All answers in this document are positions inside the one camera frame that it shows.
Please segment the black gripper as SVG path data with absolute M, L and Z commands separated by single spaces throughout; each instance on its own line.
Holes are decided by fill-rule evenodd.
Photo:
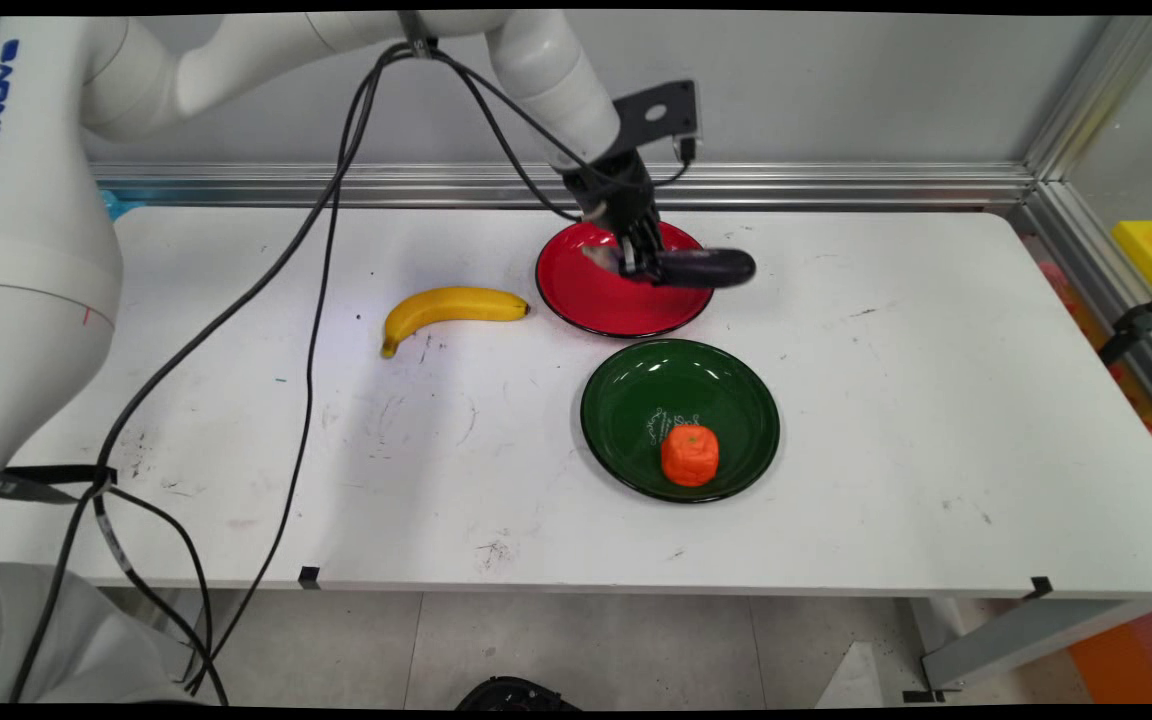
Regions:
M 652 177 L 636 149 L 602 156 L 590 169 L 564 173 L 564 187 L 581 219 L 617 236 L 617 274 L 634 282 L 664 285 L 666 251 Z

